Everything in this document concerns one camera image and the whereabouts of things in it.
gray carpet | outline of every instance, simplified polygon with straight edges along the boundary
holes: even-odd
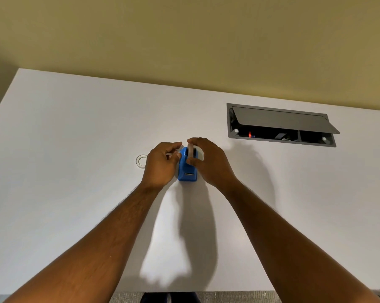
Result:
[[[142,292],[116,292],[110,303],[138,303],[142,294]],[[201,303],[281,303],[275,291],[197,292],[197,295]]]

desk surface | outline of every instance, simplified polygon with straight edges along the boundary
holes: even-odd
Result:
[[[229,139],[228,102],[327,113],[337,147]],[[221,146],[265,202],[380,288],[380,111],[20,69],[0,105],[0,293],[124,199],[142,177],[138,155],[193,136]],[[199,178],[158,196],[117,289],[273,287],[230,205]]]

roll of tape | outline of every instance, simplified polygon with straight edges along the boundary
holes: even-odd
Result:
[[[139,167],[139,168],[141,168],[141,169],[144,169],[145,168],[145,164],[144,165],[142,165],[142,164],[140,164],[140,160],[141,160],[141,158],[147,158],[147,155],[144,155],[144,154],[141,154],[140,156],[138,156],[137,157],[137,159],[136,159],[136,164],[137,164],[137,166]]]

yellow wall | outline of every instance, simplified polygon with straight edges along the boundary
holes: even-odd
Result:
[[[0,0],[17,67],[380,109],[380,0]]]

hand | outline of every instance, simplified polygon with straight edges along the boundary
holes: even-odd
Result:
[[[206,138],[190,138],[187,142],[200,147],[204,152],[204,160],[188,158],[186,162],[196,167],[207,183],[222,192],[238,182],[223,149]]]
[[[145,171],[143,173],[140,186],[144,188],[162,189],[173,178],[176,172],[176,165],[182,155],[177,149],[181,142],[161,142],[146,158]]]

